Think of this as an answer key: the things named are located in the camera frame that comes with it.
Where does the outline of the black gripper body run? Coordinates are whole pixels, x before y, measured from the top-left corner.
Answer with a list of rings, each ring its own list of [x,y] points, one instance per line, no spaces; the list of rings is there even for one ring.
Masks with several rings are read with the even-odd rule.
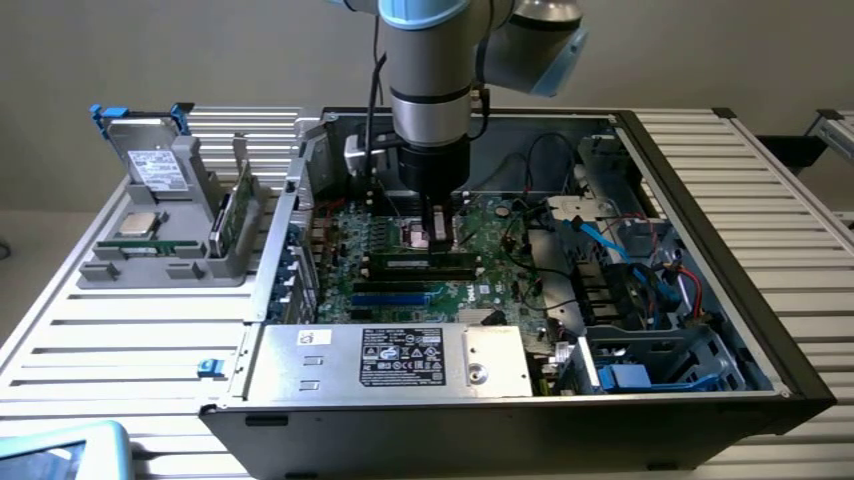
[[[397,153],[397,172],[402,185],[430,201],[445,201],[469,176],[468,141],[438,147],[404,145]]]

